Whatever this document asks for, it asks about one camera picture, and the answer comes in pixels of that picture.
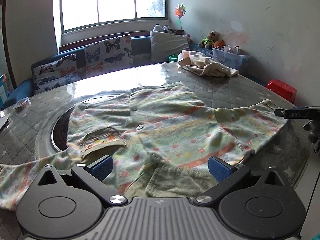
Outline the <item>colourful patterned baby garment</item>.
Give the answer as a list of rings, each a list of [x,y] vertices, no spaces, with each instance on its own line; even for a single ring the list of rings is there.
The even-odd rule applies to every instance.
[[[67,170],[105,154],[107,186],[131,198],[195,198],[217,184],[208,159],[243,163],[286,124],[264,100],[234,109],[206,106],[182,83],[140,87],[114,99],[80,103],[68,123],[67,148],[21,165],[1,165],[1,208],[14,211],[40,170]]]

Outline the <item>red plastic stool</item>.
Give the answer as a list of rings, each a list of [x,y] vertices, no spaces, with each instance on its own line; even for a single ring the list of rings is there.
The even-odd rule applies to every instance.
[[[268,81],[266,88],[291,103],[294,103],[295,101],[297,90],[281,80],[272,79]]]

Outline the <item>clear plastic storage bin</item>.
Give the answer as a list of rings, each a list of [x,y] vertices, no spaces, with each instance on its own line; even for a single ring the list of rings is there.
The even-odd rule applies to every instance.
[[[243,54],[238,46],[224,46],[221,49],[213,48],[210,52],[212,58],[229,68],[238,70],[241,73],[247,71],[251,55]]]

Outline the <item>white paper sheet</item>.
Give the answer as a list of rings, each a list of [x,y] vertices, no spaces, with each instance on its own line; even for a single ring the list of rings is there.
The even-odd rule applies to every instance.
[[[5,111],[0,112],[0,131],[2,131],[5,127],[10,124],[11,113],[7,113]]]

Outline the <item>left butterfly print cushion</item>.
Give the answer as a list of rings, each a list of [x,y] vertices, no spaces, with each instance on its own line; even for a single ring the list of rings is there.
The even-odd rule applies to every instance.
[[[35,94],[80,80],[76,55],[70,54],[33,69]]]

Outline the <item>butterfly print cushion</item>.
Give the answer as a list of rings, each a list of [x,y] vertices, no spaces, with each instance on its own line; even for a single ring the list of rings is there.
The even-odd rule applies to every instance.
[[[76,55],[70,54],[33,69],[35,94],[80,80]]]
[[[131,35],[108,38],[84,47],[86,77],[133,67]]]

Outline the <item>blue sofa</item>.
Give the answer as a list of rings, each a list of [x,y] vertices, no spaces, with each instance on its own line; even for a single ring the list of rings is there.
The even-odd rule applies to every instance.
[[[152,63],[167,62],[170,55],[189,50],[186,35],[152,31],[148,36],[122,35],[78,47],[35,63],[32,78],[23,81],[1,106],[75,81]]]

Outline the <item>cream beige crumpled garment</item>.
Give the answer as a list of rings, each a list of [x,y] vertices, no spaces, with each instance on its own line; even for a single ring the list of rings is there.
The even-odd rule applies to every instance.
[[[211,57],[197,51],[182,50],[177,59],[178,68],[182,68],[197,76],[233,77],[239,74],[236,69],[229,68]]]

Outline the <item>blue white cabinet beyond door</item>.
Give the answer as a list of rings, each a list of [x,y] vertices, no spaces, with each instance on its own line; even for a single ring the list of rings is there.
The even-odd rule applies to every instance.
[[[7,74],[1,74],[0,78],[0,97],[1,97],[1,106],[10,96],[9,88],[11,86],[10,78]]]

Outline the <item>right butterfly print cushion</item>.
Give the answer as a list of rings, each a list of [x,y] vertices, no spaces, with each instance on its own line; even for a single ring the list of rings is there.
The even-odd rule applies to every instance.
[[[131,35],[108,38],[84,47],[86,77],[133,67]]]

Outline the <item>teddy bear plush toy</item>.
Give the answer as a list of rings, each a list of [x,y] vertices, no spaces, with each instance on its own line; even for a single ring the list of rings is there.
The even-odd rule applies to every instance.
[[[216,31],[211,31],[208,33],[207,37],[205,37],[200,43],[200,48],[205,49],[221,49],[225,46],[224,40],[220,39],[219,34]]]

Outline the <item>green plastic basin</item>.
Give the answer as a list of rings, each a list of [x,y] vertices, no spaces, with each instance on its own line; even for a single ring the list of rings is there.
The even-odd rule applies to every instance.
[[[178,54],[170,55],[169,62],[175,62],[178,60]]]

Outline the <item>grey plain pillow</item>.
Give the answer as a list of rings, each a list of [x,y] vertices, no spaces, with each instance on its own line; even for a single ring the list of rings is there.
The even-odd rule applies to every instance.
[[[183,35],[167,34],[150,31],[151,61],[153,63],[167,62],[169,56],[190,50],[187,38]]]

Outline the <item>colourful pinwheel toy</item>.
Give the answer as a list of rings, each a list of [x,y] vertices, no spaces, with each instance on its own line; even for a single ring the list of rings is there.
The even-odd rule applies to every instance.
[[[181,31],[183,30],[182,28],[182,22],[181,22],[181,18],[185,15],[185,5],[183,3],[181,4],[178,4],[176,7],[175,7],[175,16],[178,17],[178,23],[180,25],[180,29]]]

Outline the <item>window with metal frame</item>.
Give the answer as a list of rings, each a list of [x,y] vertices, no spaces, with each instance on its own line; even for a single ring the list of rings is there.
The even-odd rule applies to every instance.
[[[63,33],[133,20],[167,18],[166,0],[59,0]]]

